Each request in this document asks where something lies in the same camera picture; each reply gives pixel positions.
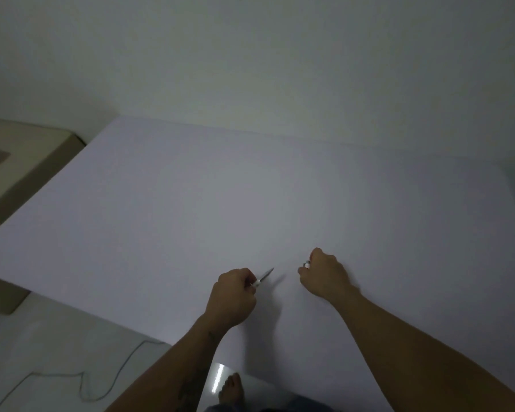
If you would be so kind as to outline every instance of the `floor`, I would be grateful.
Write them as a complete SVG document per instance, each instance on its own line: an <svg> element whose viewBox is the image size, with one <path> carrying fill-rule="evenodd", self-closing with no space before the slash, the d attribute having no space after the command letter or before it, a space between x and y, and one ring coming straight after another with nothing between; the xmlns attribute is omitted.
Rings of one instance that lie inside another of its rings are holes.
<svg viewBox="0 0 515 412"><path fill-rule="evenodd" d="M148 339L108 321L31 293L11 315L0 315L0 401L31 371L74 374L86 371L84 398L97 398L111 386L118 369ZM98 402L78 397L79 377L29 377L0 406L0 412L103 411L170 346L146 343L126 363L110 394ZM198 411L217 403L217 394L234 371L214 363ZM293 398L251 376L241 375L250 412L281 408Z"/></svg>

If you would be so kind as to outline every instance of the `tabletop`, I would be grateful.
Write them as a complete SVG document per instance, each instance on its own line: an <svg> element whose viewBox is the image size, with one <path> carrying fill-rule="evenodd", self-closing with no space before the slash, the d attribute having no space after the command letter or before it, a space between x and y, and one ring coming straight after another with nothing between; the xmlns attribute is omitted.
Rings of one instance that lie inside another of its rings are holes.
<svg viewBox="0 0 515 412"><path fill-rule="evenodd" d="M0 278L175 343L222 272L275 267L215 361L390 410L299 283L314 247L515 390L515 204L488 163L119 117L0 226Z"/></svg>

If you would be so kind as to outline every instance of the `cable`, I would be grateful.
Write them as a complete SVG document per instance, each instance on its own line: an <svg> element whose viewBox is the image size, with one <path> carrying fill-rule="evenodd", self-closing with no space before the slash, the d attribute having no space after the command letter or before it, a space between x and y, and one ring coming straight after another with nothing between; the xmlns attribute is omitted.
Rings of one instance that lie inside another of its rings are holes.
<svg viewBox="0 0 515 412"><path fill-rule="evenodd" d="M155 344L157 346L161 345L161 344L164 344L163 342L161 341L151 341L150 339L146 339L146 340L143 340L141 341L137 347L135 347L132 352L130 353L130 355L126 358L126 360L124 360L124 362L122 363L122 365L120 366L120 368L118 369L118 372L116 372L116 376L115 376L115 379L112 381L112 384L111 386L109 387L109 389L101 396L97 397L97 398L85 398L84 395L82 394L82 388L84 386L84 376L86 376L88 374L87 371L81 371L81 372L78 372L78 373L39 373L37 371L31 371L29 374L27 374L24 378L21 379L21 381L16 384L14 386L14 388L12 390L10 390L6 396L4 396L2 398L2 400L0 401L0 406L2 406L2 403L4 403L6 401L6 399L12 394L14 393L15 389L17 389L19 386L21 386L23 384L23 382L25 380L27 380L29 377L31 376L34 376L34 377L66 377L68 379L70 379L71 377L80 377L80 386L78 387L78 397L80 398L80 400L82 402L97 402L97 401L101 401L102 399L104 399L108 394L111 393L111 390L112 388L115 386L116 384L116 381L118 379L118 376L120 375L120 372L122 372L122 369L124 368L124 366L128 363L128 361L131 359L132 355L139 349L139 347L141 347L142 345L144 345L145 343L149 343L149 344Z"/></svg>

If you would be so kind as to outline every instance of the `small tool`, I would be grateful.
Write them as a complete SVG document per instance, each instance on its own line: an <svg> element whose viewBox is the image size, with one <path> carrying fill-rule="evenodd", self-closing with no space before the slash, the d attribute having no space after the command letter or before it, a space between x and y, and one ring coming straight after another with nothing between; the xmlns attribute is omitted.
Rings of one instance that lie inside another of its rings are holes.
<svg viewBox="0 0 515 412"><path fill-rule="evenodd" d="M261 282L263 282L263 281L265 280L265 278L266 278L267 276L269 276L273 270L274 270L274 268L273 268L273 269L270 269L270 270L267 270L267 271L265 272L265 274L261 277L261 279L257 279L257 280L252 284L252 286L253 286L254 288L257 288L258 286L260 286L260 285L261 285Z"/></svg>

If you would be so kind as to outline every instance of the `foot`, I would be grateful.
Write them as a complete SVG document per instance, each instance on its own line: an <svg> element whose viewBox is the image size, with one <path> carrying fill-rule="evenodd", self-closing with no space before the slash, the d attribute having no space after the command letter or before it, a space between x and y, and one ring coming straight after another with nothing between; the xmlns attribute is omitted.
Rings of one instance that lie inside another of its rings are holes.
<svg viewBox="0 0 515 412"><path fill-rule="evenodd" d="M244 406L244 389L242 388L242 381L240 381L238 373L227 377L225 384L221 388L219 398L221 405Z"/></svg>

